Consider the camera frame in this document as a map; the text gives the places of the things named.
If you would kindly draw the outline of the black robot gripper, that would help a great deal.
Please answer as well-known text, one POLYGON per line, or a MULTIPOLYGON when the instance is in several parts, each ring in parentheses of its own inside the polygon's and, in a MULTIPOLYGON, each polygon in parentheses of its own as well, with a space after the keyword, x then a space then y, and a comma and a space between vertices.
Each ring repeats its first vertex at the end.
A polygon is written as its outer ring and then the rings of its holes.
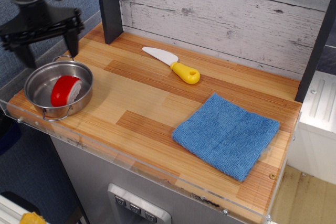
POLYGON ((1 25, 1 40, 27 67, 36 69, 29 44, 63 36, 72 57, 78 54, 78 35, 84 29, 81 10, 54 7, 45 1, 23 5, 19 13, 1 25))

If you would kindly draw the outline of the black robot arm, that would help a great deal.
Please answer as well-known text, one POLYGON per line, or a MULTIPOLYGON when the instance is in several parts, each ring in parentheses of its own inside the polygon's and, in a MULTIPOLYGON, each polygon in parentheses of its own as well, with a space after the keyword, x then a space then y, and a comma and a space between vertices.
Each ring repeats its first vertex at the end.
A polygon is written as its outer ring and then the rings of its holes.
POLYGON ((63 36, 72 57, 78 54, 78 36, 84 29, 77 8, 54 7, 45 0, 10 0, 19 13, 1 25, 5 50, 14 52, 28 68, 35 68, 30 44, 63 36))

